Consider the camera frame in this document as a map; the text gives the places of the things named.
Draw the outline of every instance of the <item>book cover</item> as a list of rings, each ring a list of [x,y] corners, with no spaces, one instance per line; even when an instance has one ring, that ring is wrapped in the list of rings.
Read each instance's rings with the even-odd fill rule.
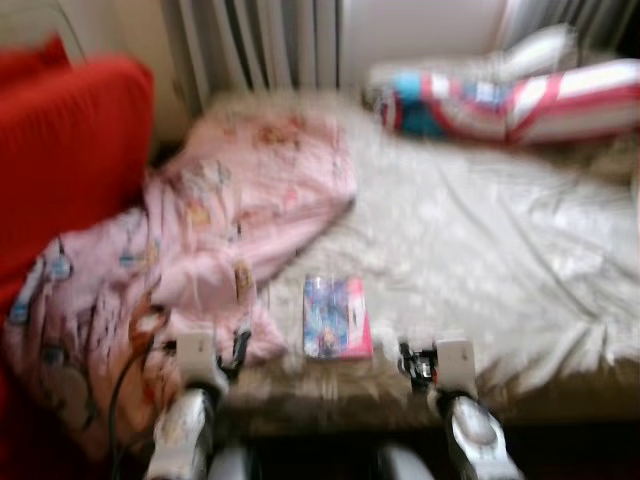
[[[360,277],[309,275],[303,296],[306,355],[326,359],[371,357],[373,344]]]

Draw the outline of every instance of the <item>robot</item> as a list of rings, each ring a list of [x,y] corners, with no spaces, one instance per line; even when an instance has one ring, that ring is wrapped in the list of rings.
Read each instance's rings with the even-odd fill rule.
[[[220,399],[242,365],[250,333],[241,332],[234,364],[222,369],[207,334],[177,339],[177,361],[184,390],[165,411],[154,431],[155,451],[146,480],[258,480],[259,467],[244,447],[214,453],[213,422]],[[435,342],[413,351],[400,345],[400,371],[415,394],[443,421],[449,454],[462,480],[524,480],[506,450],[500,423],[477,401],[473,345],[466,339]],[[372,468],[376,480],[434,480],[411,450],[386,445]]]

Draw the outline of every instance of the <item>curtain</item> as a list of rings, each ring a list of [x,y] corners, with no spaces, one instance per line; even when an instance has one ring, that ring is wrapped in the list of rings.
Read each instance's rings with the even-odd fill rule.
[[[202,105],[220,89],[340,86],[341,0],[164,3],[173,36],[183,37]]]
[[[639,4],[639,0],[520,0],[505,46],[540,28],[569,23],[576,28],[582,48],[616,50],[633,30]]]

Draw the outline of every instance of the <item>bed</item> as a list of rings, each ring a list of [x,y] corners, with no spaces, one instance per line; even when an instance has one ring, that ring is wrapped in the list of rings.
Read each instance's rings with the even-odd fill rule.
[[[537,150],[416,140],[334,94],[223,96],[209,115],[247,109],[337,115],[359,187],[354,208],[262,288],[289,353],[244,369],[219,427],[430,425],[397,369],[398,339],[459,332],[474,342],[481,399],[508,423],[638,418],[635,137]],[[307,273],[362,275],[371,361],[305,360]]]

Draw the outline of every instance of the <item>pink blanket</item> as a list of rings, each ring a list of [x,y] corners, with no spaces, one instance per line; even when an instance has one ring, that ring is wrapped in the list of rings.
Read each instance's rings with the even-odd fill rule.
[[[114,384],[150,332],[159,343],[180,331],[212,329],[228,360],[234,330],[249,323],[248,363],[284,351],[256,285],[354,195],[335,122],[205,118],[184,151],[148,179],[143,206],[62,234],[37,259],[4,325],[7,360],[100,458]],[[140,360],[119,396],[119,439],[148,428],[178,388],[174,358],[153,351]]]

